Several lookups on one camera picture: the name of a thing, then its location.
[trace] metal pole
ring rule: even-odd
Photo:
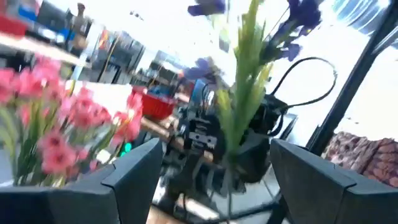
[[[313,141],[307,144],[309,150],[314,154],[320,156],[325,150],[329,140],[333,136],[334,130],[337,128],[341,119],[343,119],[355,93],[378,56],[378,54],[374,53],[375,48],[395,28],[398,18],[397,5],[398,2],[394,1],[386,9],[386,13],[379,27],[376,29],[359,57],[333,107],[318,131],[313,134]]]
[[[112,56],[112,49],[116,45],[117,42],[118,42],[118,38],[113,40],[113,42],[112,42],[112,44],[111,44],[111,46],[109,48],[109,52],[108,52],[108,55],[106,56],[106,58],[110,58]],[[102,66],[101,71],[99,72],[99,75],[98,75],[98,78],[97,78],[97,82],[100,82],[100,80],[102,78],[102,75],[104,74],[104,72],[106,70],[106,67],[108,66],[107,61],[108,60],[105,61],[104,65]]]

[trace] black metal frame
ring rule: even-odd
[[[353,100],[358,88],[372,67],[379,52],[375,52],[379,43],[385,42],[386,37],[394,30],[398,21],[398,1],[393,1],[386,9],[379,27],[375,30],[368,44],[365,46],[354,69],[351,71],[343,89],[325,118],[323,124],[313,133],[307,147],[311,152],[320,156],[331,139],[334,130],[343,119],[349,104]]]

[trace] pink flower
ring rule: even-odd
[[[93,171],[93,170],[95,170],[96,168],[97,168],[97,165],[98,165],[98,161],[95,159],[95,160],[92,160],[91,162],[90,162],[90,170],[91,171]]]
[[[46,89],[46,96],[50,100],[61,101],[63,98],[67,96],[67,92],[65,91],[65,86],[59,84],[50,85]]]
[[[0,103],[7,103],[14,96],[12,88],[0,84]]]
[[[73,105],[75,104],[75,97],[65,97],[62,99],[61,106],[59,108],[59,112],[61,116],[68,116],[72,110]]]
[[[0,83],[3,85],[10,85],[14,79],[15,72],[11,68],[0,69]]]
[[[19,108],[19,116],[21,117],[22,124],[27,127],[30,121],[30,107],[29,105],[22,105]]]
[[[35,65],[32,75],[44,81],[46,85],[58,85],[60,82],[59,69],[51,65]]]
[[[59,151],[67,147],[67,143],[59,131],[52,131],[41,137],[37,146],[44,152]]]
[[[87,159],[87,157],[88,157],[88,150],[86,150],[86,149],[84,149],[84,148],[78,150],[77,158],[78,158],[79,160],[85,160],[85,159]]]
[[[83,84],[83,87],[80,88],[80,91],[78,93],[78,96],[84,96],[89,98],[93,97],[93,95],[93,91],[86,88],[86,83]]]
[[[75,163],[75,151],[64,147],[61,150],[43,153],[42,170],[48,174],[62,174],[66,173],[67,169]]]
[[[115,134],[112,138],[111,145],[113,147],[117,147],[122,144],[124,141],[124,135],[122,133]]]
[[[134,111],[142,110],[142,95],[138,93],[130,94],[127,98],[127,107]]]
[[[103,123],[111,122],[112,117],[109,114],[108,110],[101,106],[95,104],[93,111],[93,124],[100,125]]]
[[[43,117],[44,117],[44,118],[47,117],[47,115],[49,115],[49,112],[50,112],[50,108],[45,108],[45,109],[43,110]]]
[[[11,85],[13,79],[13,70],[0,70],[0,103],[7,103],[14,96],[14,90],[12,89]]]
[[[60,70],[62,63],[59,60],[54,60],[50,57],[46,57],[43,55],[35,54],[37,65],[46,65],[48,67],[52,67],[54,70]]]
[[[138,137],[142,113],[135,114],[133,118],[129,118],[127,113],[117,112],[115,117],[119,118],[121,122],[113,136],[112,145],[118,145],[124,140],[132,141]]]
[[[31,74],[29,69],[24,69],[14,84],[18,94],[22,96],[41,96],[43,93],[42,79]]]
[[[72,123],[79,128],[87,129],[94,123],[93,113],[89,111],[76,111],[73,114]]]

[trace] wooden table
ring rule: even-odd
[[[76,65],[79,67],[90,68],[91,64],[80,60],[78,57],[66,52],[58,47],[40,42],[28,37],[15,37],[13,35],[5,34],[0,32],[0,45],[20,50],[23,52],[41,54],[46,57],[61,60],[70,65]]]

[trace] flower bouquet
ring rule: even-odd
[[[219,7],[223,1],[207,1],[191,7],[193,16],[220,14],[229,7]],[[290,15],[281,23],[274,35],[264,35],[263,25],[257,22],[260,0],[252,0],[246,14],[239,16],[238,46],[234,50],[236,74],[232,92],[219,88],[216,92],[218,117],[226,139],[224,163],[229,186],[228,213],[231,212],[231,180],[240,172],[237,164],[240,142],[250,121],[264,99],[265,85],[275,60],[287,58],[292,61],[301,46],[294,43],[300,36],[307,35],[320,23],[320,11],[315,0],[288,0]]]
[[[113,117],[85,87],[66,89],[61,63],[39,57],[32,70],[0,70],[0,138],[8,151],[13,184],[61,187],[111,162],[123,142],[139,133],[141,95],[130,95],[126,110]]]

